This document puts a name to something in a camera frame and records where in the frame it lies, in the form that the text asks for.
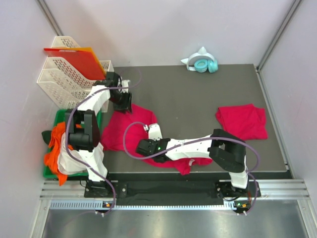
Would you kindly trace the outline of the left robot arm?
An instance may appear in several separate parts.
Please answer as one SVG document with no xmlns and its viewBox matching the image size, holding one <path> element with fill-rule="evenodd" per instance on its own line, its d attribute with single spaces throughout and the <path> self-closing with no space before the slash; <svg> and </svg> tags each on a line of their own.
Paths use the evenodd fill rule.
<svg viewBox="0 0 317 238">
<path fill-rule="evenodd" d="M 86 189 L 100 196 L 108 196 L 113 190 L 107 180 L 108 170 L 103 165 L 104 153 L 97 114 L 109 101 L 119 112 L 132 112 L 132 93 L 129 80 L 123 80 L 115 72 L 108 72 L 104 80 L 96 81 L 86 98 L 65 113 L 65 150 L 68 157 L 83 165 L 88 172 Z"/>
</svg>

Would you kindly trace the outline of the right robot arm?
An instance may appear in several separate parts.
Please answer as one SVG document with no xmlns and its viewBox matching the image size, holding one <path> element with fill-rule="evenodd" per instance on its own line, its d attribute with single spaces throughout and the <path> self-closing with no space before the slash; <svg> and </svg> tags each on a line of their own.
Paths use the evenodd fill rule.
<svg viewBox="0 0 317 238">
<path fill-rule="evenodd" d="M 142 139 L 136 153 L 151 156 L 158 163 L 195 158 L 211 160 L 229 173 L 235 195 L 243 196 L 250 188 L 245 142 L 222 129 L 196 139 Z"/>
</svg>

